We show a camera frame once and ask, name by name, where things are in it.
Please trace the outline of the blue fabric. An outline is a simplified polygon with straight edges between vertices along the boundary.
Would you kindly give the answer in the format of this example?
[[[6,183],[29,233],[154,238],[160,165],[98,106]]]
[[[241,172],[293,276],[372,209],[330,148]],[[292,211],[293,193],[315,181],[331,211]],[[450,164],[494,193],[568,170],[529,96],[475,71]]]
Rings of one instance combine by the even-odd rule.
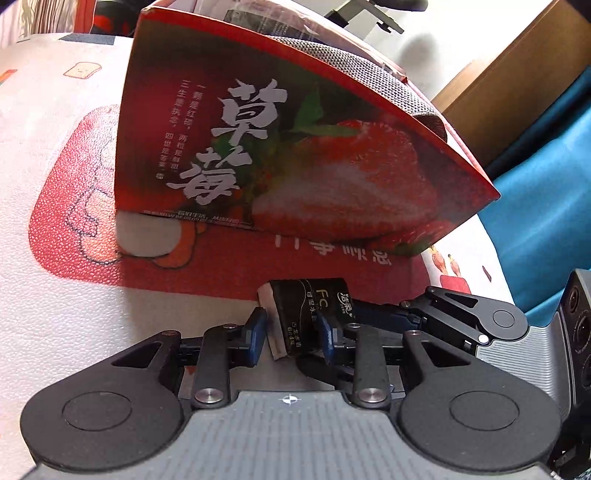
[[[590,267],[590,72],[486,170],[501,197],[480,219],[515,304],[545,326],[570,273]]]

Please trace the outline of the wooden cabinet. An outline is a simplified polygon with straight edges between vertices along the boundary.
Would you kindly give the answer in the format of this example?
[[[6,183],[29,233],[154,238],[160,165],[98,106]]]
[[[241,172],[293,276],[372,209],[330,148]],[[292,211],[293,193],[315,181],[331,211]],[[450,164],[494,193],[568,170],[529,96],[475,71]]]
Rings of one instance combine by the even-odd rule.
[[[548,1],[501,53],[475,60],[433,103],[486,168],[590,66],[590,3]]]

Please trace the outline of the cartoon printed table mat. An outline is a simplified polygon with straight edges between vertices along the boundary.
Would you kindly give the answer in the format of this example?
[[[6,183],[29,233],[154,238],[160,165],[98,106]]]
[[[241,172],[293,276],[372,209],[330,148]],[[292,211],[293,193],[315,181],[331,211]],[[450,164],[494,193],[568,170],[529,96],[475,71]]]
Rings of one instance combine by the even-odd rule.
[[[20,434],[42,388],[162,330],[245,322],[272,279],[346,280],[396,303],[430,285],[510,300],[473,218],[413,257],[116,212],[114,137],[131,42],[35,35],[1,53],[1,475],[33,462]]]

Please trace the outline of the red strawberry cardboard box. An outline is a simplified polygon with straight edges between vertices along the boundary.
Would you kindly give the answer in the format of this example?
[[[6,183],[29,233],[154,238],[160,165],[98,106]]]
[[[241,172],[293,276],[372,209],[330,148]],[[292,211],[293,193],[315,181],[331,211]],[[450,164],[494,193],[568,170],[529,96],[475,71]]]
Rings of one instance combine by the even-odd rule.
[[[443,116],[372,53],[158,4],[119,114],[120,210],[414,255],[498,196]]]

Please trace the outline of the clear plastic packaged garment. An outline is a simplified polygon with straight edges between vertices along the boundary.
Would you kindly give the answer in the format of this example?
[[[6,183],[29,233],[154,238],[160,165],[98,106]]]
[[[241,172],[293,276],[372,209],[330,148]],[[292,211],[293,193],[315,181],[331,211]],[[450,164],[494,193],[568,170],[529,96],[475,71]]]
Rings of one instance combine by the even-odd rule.
[[[197,1],[193,12],[270,36],[322,43],[372,61],[400,80],[394,61],[331,20],[294,1]]]

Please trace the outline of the small black packet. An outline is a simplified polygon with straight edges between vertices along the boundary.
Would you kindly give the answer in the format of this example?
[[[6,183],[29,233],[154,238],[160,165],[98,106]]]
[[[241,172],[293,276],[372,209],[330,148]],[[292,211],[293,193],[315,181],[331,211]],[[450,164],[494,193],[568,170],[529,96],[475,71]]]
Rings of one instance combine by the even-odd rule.
[[[271,280],[257,295],[269,315],[267,337],[276,360],[321,350],[332,362],[342,328],[356,321],[342,278]]]

